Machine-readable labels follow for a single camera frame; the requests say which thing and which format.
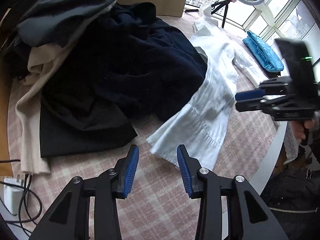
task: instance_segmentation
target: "pile of clothes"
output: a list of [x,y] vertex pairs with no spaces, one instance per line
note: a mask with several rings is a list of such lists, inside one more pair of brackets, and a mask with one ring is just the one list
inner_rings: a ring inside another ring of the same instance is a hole
[[30,86],[16,105],[21,170],[50,172],[45,157],[109,150],[137,136],[130,119],[165,122],[204,81],[207,64],[152,3],[16,0],[0,31],[4,62]]

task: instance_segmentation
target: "dark gray garment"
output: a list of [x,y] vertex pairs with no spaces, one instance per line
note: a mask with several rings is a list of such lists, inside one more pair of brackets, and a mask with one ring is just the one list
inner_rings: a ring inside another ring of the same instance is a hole
[[57,43],[64,47],[88,19],[115,0],[19,0],[5,17],[2,31],[17,27],[21,40],[31,47]]

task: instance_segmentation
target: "folded blue cloth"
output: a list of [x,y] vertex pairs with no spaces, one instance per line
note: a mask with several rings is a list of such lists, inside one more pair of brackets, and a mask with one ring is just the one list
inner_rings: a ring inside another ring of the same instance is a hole
[[263,68],[269,72],[283,71],[284,66],[273,49],[257,34],[251,31],[247,31],[247,34],[248,37],[243,42],[248,46]]

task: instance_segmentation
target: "power adapter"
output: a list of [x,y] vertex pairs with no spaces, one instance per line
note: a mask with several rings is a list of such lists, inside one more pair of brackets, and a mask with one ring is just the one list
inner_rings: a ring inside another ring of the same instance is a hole
[[[20,179],[20,175],[18,175],[16,179],[4,178],[4,182],[23,187],[23,179]],[[12,215],[16,216],[18,214],[20,200],[23,195],[23,189],[4,185],[3,195],[5,206]],[[28,193],[26,194],[26,204],[28,204]]]

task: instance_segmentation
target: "metal zipper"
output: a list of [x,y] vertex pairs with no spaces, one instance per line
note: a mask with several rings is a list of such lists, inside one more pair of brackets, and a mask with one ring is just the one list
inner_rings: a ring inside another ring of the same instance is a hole
[[318,208],[316,208],[315,210],[308,210],[308,211],[292,211],[292,210],[284,210],[279,208],[269,208],[269,209],[273,211],[279,211],[284,213],[294,213],[294,214],[308,214],[308,213],[316,213],[318,211]]

